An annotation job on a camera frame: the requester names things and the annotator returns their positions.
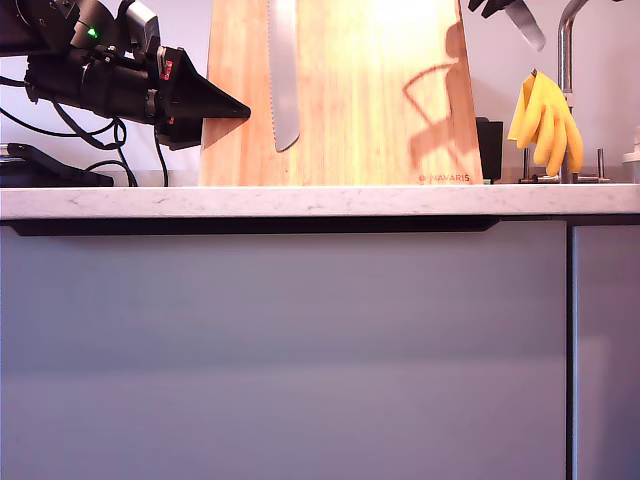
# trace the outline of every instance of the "metal rod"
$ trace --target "metal rod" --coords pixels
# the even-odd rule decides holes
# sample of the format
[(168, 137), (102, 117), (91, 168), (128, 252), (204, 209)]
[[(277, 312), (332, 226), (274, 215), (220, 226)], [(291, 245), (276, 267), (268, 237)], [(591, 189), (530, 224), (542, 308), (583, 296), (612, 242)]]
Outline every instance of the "metal rod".
[(604, 148), (598, 149), (598, 179), (607, 178), (607, 172), (604, 170)]
[[(571, 0), (562, 12), (558, 28), (558, 85), (562, 89), (569, 109), (573, 112), (573, 23), (578, 12), (589, 0)], [(569, 155), (565, 155), (560, 169), (560, 183), (573, 183), (569, 171)]]

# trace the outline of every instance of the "knife handle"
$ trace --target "knife handle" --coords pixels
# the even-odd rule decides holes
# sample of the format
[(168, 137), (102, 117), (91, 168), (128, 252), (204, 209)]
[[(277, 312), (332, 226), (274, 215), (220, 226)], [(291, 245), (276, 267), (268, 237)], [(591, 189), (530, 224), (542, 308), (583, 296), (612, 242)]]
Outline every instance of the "knife handle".
[[(484, 1), (485, 0), (469, 0), (469, 10), (471, 10), (472, 12), (475, 12), (478, 9), (478, 7), (482, 5)], [(482, 16), (484, 18), (489, 18), (494, 13), (500, 10), (504, 10), (513, 2), (515, 2), (515, 0), (487, 0), (487, 4), (482, 10)]]

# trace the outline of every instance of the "knife blade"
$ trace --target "knife blade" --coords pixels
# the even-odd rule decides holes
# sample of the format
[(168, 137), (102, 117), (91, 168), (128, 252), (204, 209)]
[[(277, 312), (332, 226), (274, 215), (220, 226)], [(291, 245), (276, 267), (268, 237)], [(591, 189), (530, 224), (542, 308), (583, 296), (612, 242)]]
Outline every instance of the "knife blade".
[(276, 151), (300, 138), (297, 0), (268, 0), (269, 80)]
[(524, 3), (524, 0), (516, 0), (510, 5), (507, 5), (505, 11), (531, 46), (539, 52), (542, 51), (547, 43), (547, 39), (544, 33), (542, 33), (542, 30), (540, 30), (538, 22), (536, 22), (531, 10), (529, 10), (529, 7)]

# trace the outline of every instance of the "white marble countertop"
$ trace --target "white marble countertop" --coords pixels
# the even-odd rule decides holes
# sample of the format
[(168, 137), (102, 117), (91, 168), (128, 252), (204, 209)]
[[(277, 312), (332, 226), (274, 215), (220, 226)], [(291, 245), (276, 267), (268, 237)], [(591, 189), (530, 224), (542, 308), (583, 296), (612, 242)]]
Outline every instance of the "white marble countertop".
[(636, 213), (640, 185), (0, 190), (3, 220)]

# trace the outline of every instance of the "serrated bread knife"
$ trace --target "serrated bread knife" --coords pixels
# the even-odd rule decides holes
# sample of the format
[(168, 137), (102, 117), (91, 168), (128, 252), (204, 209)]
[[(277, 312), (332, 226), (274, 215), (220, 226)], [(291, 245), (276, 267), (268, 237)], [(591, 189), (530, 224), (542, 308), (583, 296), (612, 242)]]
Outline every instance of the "serrated bread knife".
[(298, 100), (297, 0), (268, 0), (269, 79), (276, 151), (300, 138)]

